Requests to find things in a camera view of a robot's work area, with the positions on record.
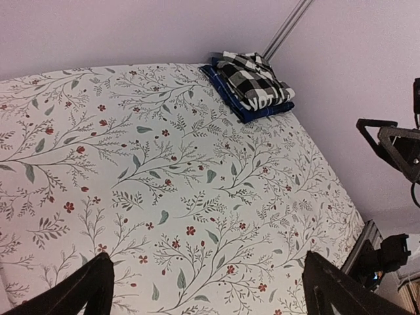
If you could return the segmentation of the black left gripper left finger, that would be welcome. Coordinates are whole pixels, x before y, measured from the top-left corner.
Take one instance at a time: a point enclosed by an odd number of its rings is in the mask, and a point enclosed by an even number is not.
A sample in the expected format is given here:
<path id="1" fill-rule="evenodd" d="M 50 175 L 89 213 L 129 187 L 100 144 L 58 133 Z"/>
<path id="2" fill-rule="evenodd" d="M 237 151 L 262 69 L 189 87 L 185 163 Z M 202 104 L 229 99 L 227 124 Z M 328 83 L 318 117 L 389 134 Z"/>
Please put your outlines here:
<path id="1" fill-rule="evenodd" d="M 9 315 L 109 314 L 114 296 L 114 264 L 100 253 L 48 291 L 8 311 Z"/>

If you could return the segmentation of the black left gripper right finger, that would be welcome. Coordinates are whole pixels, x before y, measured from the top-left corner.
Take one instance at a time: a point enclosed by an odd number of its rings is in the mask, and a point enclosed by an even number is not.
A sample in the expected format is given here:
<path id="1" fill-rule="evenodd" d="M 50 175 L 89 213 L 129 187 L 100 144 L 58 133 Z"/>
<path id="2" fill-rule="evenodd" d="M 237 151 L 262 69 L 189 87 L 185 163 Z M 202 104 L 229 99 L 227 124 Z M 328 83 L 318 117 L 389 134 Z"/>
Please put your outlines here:
<path id="1" fill-rule="evenodd" d="M 308 314 L 410 314 L 366 289 L 319 253 L 306 254 L 302 275 Z"/>

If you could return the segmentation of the black white checkered shirt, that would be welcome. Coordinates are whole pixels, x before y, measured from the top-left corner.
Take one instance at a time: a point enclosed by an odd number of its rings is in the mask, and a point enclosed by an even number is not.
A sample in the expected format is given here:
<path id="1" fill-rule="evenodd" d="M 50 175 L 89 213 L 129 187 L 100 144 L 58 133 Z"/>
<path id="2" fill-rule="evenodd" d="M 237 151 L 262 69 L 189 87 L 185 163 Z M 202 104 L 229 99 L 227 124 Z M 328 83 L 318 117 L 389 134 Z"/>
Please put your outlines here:
<path id="1" fill-rule="evenodd" d="M 295 91 L 277 79 L 271 65 L 256 52 L 224 51 L 212 58 L 212 65 L 249 111 L 279 106 L 295 97 Z"/>

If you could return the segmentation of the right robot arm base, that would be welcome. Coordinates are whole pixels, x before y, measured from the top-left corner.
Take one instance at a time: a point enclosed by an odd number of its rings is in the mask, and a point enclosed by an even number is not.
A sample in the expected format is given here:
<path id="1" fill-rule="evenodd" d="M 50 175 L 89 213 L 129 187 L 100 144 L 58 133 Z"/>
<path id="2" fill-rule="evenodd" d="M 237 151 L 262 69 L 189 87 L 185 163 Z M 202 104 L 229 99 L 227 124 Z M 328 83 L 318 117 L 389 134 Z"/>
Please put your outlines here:
<path id="1" fill-rule="evenodd" d="M 385 274 L 396 272 L 407 264 L 411 256 L 408 239 L 407 234 L 383 238 L 375 222 L 369 220 L 341 271 L 364 288 L 376 291 Z"/>

